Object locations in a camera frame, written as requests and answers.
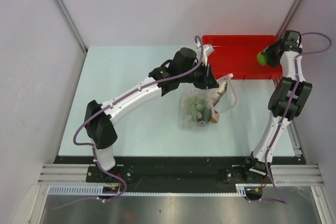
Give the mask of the green fake lime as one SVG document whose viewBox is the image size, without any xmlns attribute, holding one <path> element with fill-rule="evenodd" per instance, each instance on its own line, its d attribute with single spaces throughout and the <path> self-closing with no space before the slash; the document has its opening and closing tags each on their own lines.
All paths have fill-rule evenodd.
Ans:
<svg viewBox="0 0 336 224">
<path fill-rule="evenodd" d="M 261 65 L 261 66 L 265 66 L 268 64 L 268 58 L 267 55 L 263 52 L 260 52 L 257 55 L 257 62 Z"/>
</svg>

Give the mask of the grey fake fish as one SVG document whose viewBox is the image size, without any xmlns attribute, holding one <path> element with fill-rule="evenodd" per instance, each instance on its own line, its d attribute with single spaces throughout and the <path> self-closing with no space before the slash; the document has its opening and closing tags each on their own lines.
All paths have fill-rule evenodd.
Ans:
<svg viewBox="0 0 336 224">
<path fill-rule="evenodd" d="M 217 91 L 211 95 L 212 105 L 215 106 L 227 91 L 227 81 L 223 81 Z"/>
</svg>

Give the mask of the clear zip top bag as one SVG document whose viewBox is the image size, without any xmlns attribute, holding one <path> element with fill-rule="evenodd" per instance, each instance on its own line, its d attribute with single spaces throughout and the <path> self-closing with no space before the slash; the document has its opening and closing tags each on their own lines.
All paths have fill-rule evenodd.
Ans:
<svg viewBox="0 0 336 224">
<path fill-rule="evenodd" d="M 216 124 L 220 116 L 232 110 L 238 103 L 232 84 L 233 73 L 217 80 L 219 87 L 208 90 L 189 89 L 182 93 L 179 103 L 178 126 L 193 130 Z"/>
</svg>

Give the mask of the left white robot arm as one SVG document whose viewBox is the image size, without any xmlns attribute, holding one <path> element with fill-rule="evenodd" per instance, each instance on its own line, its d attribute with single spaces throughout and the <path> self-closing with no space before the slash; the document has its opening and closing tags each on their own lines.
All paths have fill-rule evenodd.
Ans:
<svg viewBox="0 0 336 224">
<path fill-rule="evenodd" d="M 213 46 L 197 45 L 196 48 L 181 48 L 173 59 L 154 68 L 136 87 L 119 97 L 101 104 L 95 100 L 88 103 L 85 129 L 92 141 L 94 158 L 100 164 L 97 174 L 103 181 L 110 182 L 116 175 L 113 144 L 118 136 L 115 126 L 124 116 L 177 89 L 181 83 L 191 83 L 200 90 L 219 87 L 207 61 L 214 52 Z"/>
</svg>

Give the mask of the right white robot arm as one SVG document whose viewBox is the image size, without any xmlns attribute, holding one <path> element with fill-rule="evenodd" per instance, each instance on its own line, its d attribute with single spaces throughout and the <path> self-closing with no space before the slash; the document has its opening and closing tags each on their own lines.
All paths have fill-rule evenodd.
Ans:
<svg viewBox="0 0 336 224">
<path fill-rule="evenodd" d="M 282 77 L 268 103 L 270 116 L 262 138 L 242 169 L 243 179 L 249 183 L 268 175 L 282 133 L 300 115 L 312 91 L 312 84 L 303 77 L 301 59 L 301 33 L 294 30 L 287 30 L 281 39 L 257 55 L 262 66 L 281 66 Z"/>
</svg>

